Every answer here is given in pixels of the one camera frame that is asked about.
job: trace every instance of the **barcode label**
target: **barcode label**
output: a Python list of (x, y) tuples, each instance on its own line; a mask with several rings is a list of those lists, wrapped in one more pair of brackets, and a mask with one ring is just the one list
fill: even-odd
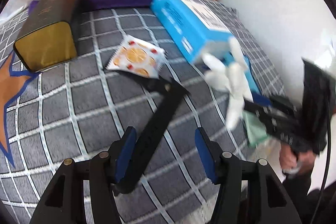
[(229, 32), (221, 19), (202, 0), (181, 0), (210, 30)]

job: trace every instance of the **black cable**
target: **black cable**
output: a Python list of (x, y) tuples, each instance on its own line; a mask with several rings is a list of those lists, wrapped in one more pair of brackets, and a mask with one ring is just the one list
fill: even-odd
[(310, 224), (313, 224), (314, 219), (316, 217), (316, 213), (319, 209), (320, 206), (320, 202), (322, 199), (322, 195), (323, 195), (323, 191), (324, 191), (324, 187), (326, 186), (326, 182), (327, 182), (327, 176), (328, 176), (328, 171), (329, 171), (329, 164), (330, 164), (330, 154), (331, 154), (331, 126), (330, 126), (330, 109), (329, 109), (329, 98), (327, 97), (327, 161), (325, 163), (325, 170), (324, 170), (324, 175), (323, 175), (323, 180), (322, 180), (322, 185), (321, 185), (321, 189), (320, 189), (320, 195), (319, 195), (319, 199), (317, 201), (316, 207), (315, 207), (315, 211), (314, 214), (311, 218)]

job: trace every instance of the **metal screw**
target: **metal screw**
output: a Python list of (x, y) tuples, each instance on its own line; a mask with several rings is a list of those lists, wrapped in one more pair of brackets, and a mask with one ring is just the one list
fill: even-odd
[(229, 151), (224, 151), (222, 155), (224, 158), (227, 158), (227, 159), (232, 157), (232, 154)]
[(65, 159), (64, 160), (64, 165), (70, 165), (70, 164), (72, 164), (72, 159), (71, 158), (67, 158), (67, 159)]
[(99, 153), (99, 157), (102, 159), (107, 158), (109, 156), (109, 153), (107, 151), (103, 151)]
[(262, 166), (267, 165), (267, 163), (268, 163), (268, 162), (267, 162), (267, 160), (265, 160), (265, 159), (260, 159), (260, 160), (259, 160), (259, 164), (262, 165)]

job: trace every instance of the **green cloth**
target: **green cloth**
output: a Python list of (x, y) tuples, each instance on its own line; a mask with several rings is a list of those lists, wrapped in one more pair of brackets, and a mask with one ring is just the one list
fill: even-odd
[(258, 119), (257, 115), (243, 111), (243, 119), (246, 125), (247, 137), (251, 147), (257, 146), (259, 143), (268, 138), (266, 134), (266, 126)]

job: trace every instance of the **black and gold box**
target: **black and gold box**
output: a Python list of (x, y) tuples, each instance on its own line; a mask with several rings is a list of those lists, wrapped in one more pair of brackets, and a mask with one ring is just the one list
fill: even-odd
[(41, 71), (77, 56), (80, 15), (80, 0), (38, 2), (13, 45), (29, 71)]

